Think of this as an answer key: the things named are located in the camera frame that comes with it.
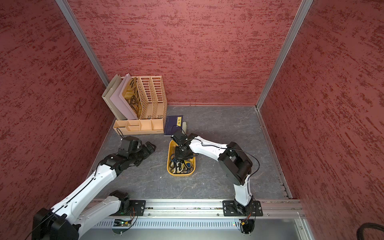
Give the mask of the black scissors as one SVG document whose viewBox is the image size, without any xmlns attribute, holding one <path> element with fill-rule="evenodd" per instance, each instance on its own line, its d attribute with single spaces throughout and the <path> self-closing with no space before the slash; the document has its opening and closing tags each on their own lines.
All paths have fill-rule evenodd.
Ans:
<svg viewBox="0 0 384 240">
<path fill-rule="evenodd" d="M 188 175 L 195 170 L 195 167 L 191 161 L 172 161 L 168 170 L 171 175 Z"/>
</svg>

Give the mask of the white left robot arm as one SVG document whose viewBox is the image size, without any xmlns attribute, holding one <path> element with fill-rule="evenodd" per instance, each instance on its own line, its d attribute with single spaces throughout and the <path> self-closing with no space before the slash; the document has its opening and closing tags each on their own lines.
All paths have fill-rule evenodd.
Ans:
<svg viewBox="0 0 384 240">
<path fill-rule="evenodd" d="M 42 208 L 33 219 L 29 237 L 33 240 L 78 240 L 108 216 L 128 216 L 134 224 L 143 214 L 145 202 L 130 203 L 129 194 L 114 191 L 101 203 L 85 208 L 97 194 L 124 170 L 139 166 L 156 150 L 150 142 L 134 137 L 122 140 L 116 154 L 110 154 L 96 170 L 72 193 L 50 209 Z"/>
</svg>

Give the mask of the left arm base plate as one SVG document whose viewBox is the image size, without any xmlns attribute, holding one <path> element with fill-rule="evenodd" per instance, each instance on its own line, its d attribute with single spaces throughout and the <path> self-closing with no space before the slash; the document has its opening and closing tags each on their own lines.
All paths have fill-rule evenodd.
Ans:
<svg viewBox="0 0 384 240">
<path fill-rule="evenodd" d="M 123 200 L 115 216 L 143 216 L 147 201 L 145 200 Z"/>
</svg>

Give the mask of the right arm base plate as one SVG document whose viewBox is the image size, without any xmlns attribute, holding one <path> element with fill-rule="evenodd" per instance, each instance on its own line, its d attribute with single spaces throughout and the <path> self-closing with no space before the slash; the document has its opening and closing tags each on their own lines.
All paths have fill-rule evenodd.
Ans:
<svg viewBox="0 0 384 240">
<path fill-rule="evenodd" d="M 262 217 L 263 210 L 260 201 L 251 200 L 245 207 L 236 201 L 223 201 L 225 217 Z"/>
</svg>

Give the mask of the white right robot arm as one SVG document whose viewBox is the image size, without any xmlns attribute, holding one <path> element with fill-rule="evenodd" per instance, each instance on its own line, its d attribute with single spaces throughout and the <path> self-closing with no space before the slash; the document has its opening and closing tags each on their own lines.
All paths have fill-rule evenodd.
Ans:
<svg viewBox="0 0 384 240">
<path fill-rule="evenodd" d="M 250 204 L 253 195 L 249 180 L 253 163 L 238 144 L 214 143 L 195 134 L 187 136 L 182 132 L 173 134 L 171 138 L 181 148 L 183 157 L 199 154 L 217 161 L 226 177 L 234 185 L 235 203 L 244 208 Z"/>
</svg>

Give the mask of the yellow storage tray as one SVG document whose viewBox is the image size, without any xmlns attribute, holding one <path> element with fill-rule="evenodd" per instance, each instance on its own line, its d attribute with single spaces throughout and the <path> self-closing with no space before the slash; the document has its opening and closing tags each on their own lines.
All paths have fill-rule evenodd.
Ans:
<svg viewBox="0 0 384 240">
<path fill-rule="evenodd" d="M 171 140 L 169 144 L 167 171 L 174 177 L 188 177 L 196 169 L 196 156 L 186 159 L 182 157 L 182 151 L 179 145 Z"/>
</svg>

